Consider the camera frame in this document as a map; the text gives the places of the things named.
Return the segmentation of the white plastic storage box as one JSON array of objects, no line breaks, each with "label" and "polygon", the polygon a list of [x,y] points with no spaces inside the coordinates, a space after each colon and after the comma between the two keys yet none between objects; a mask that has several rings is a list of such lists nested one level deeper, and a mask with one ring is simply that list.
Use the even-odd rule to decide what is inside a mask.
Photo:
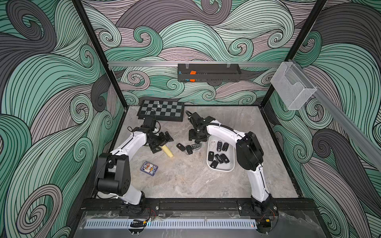
[{"label": "white plastic storage box", "polygon": [[[209,149],[209,144],[210,144],[210,142],[212,142],[212,141],[215,141],[215,147],[214,147],[213,150],[210,150],[210,149]],[[231,172],[231,171],[234,170],[235,165],[237,164],[237,162],[236,162],[236,149],[235,149],[232,145],[229,144],[229,148],[228,148],[227,151],[217,152],[217,143],[218,143],[218,141],[222,141],[223,144],[224,144],[225,142],[227,142],[227,141],[222,140],[222,139],[218,138],[217,136],[213,136],[213,135],[211,135],[211,136],[209,137],[209,139],[208,139],[208,142],[207,142],[207,155],[206,155],[206,163],[207,163],[207,165],[208,165],[208,168],[211,169],[211,170],[214,170],[214,171]],[[230,163],[228,163],[228,164],[225,164],[225,163],[223,163],[223,164],[218,164],[218,166],[216,167],[216,169],[212,169],[212,168],[210,167],[210,164],[211,164],[212,162],[208,161],[208,153],[209,153],[209,151],[213,151],[214,154],[219,154],[219,155],[220,155],[221,153],[225,154],[225,155],[228,157],[228,159],[230,160]]]}]

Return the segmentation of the black flip key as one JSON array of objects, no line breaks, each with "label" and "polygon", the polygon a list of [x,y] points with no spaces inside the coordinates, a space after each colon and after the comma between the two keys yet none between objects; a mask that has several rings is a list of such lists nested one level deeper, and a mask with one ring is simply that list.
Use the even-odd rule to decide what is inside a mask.
[{"label": "black flip key", "polygon": [[187,152],[188,155],[193,154],[193,149],[192,149],[191,145],[187,145],[186,146],[186,152]]}]

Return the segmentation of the black key silver trim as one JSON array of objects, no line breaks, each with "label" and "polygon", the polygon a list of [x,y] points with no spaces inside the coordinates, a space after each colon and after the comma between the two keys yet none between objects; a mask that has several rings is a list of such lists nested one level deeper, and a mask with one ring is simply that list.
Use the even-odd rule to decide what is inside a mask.
[{"label": "black key silver trim", "polygon": [[217,152],[221,152],[222,145],[223,145],[222,141],[218,141],[218,143],[217,143]]}]

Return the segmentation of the black VW key large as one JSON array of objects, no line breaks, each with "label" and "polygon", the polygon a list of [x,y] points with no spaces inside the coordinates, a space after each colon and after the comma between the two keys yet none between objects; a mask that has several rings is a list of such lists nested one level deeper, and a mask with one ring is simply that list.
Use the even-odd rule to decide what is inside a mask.
[{"label": "black VW key large", "polygon": [[178,143],[176,147],[182,152],[186,151],[186,147],[181,143]]}]

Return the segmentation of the black flip key buttons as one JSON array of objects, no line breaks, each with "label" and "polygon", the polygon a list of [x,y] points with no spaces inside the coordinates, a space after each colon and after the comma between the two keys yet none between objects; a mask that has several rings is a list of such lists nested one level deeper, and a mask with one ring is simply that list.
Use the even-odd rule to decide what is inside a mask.
[{"label": "black flip key buttons", "polygon": [[217,160],[217,162],[219,164],[223,164],[224,163],[223,159],[220,157],[219,154],[215,154],[214,157],[215,157],[215,159]]}]

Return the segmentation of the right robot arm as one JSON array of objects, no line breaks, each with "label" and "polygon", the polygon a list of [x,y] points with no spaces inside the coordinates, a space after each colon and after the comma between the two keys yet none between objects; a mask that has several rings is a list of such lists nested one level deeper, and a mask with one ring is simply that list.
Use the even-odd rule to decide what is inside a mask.
[{"label": "right robot arm", "polygon": [[189,140],[200,143],[216,136],[231,145],[236,151],[238,164],[248,172],[253,211],[261,216],[269,211],[273,207],[273,197],[267,190],[263,172],[264,151],[257,136],[251,131],[243,133],[234,130],[210,116],[202,118],[198,113],[189,111],[186,114],[193,126],[189,130]]}]

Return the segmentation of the black VW key top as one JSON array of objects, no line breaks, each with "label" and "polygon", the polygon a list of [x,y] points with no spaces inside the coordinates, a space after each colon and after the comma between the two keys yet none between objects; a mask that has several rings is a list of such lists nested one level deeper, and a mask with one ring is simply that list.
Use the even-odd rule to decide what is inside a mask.
[{"label": "black VW key top", "polygon": [[216,160],[214,160],[211,164],[210,164],[210,167],[212,168],[212,169],[216,169],[216,167],[218,166],[218,162],[216,161]]}]

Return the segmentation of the silver BMW key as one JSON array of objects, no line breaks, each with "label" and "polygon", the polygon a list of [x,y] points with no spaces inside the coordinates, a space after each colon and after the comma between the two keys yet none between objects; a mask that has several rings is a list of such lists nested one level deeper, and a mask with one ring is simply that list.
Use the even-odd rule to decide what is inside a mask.
[{"label": "silver BMW key", "polygon": [[196,144],[191,145],[192,150],[199,150],[199,149],[201,149],[201,147],[202,147],[202,144],[200,144],[200,143],[196,143]]}]

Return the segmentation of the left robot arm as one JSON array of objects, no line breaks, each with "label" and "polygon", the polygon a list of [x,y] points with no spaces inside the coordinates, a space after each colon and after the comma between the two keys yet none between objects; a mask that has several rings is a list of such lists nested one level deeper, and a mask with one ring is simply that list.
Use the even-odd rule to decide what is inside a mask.
[{"label": "left robot arm", "polygon": [[139,205],[143,192],[131,185],[130,160],[141,147],[149,146],[154,154],[164,150],[166,144],[172,141],[167,131],[158,133],[151,127],[132,129],[129,138],[119,147],[98,157],[94,181],[98,196],[115,196],[126,204]]}]

